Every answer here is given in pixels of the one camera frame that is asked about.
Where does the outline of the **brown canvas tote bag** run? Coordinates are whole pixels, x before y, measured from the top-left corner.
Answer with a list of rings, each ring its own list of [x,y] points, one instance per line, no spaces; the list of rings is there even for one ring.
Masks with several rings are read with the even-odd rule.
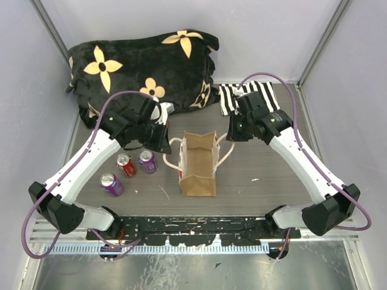
[[[178,142],[178,164],[172,164],[163,154],[163,162],[178,171],[178,185],[181,194],[187,197],[215,197],[216,172],[219,166],[231,155],[235,143],[224,156],[220,156],[220,142],[226,138],[216,132],[204,135],[185,132],[183,138],[172,138],[169,144]]]

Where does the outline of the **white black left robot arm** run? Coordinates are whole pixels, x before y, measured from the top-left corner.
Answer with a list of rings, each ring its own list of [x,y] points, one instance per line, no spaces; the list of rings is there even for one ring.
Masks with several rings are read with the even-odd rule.
[[[29,187],[37,212],[62,234],[86,227],[99,230],[107,239],[118,237],[121,225],[111,210],[82,205],[76,199],[99,167],[132,141],[148,150],[170,154],[167,118],[173,111],[172,103],[139,93],[123,112],[105,106],[81,149],[51,178]]]

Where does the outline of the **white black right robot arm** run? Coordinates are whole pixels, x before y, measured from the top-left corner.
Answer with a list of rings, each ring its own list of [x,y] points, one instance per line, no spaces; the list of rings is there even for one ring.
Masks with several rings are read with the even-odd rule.
[[[310,195],[310,205],[280,205],[265,215],[265,230],[270,237],[282,236],[287,228],[307,228],[317,236],[349,218],[360,190],[334,176],[295,135],[293,120],[281,109],[270,111],[258,91],[233,95],[236,110],[230,114],[227,140],[243,142],[258,138],[276,151],[302,181]]]

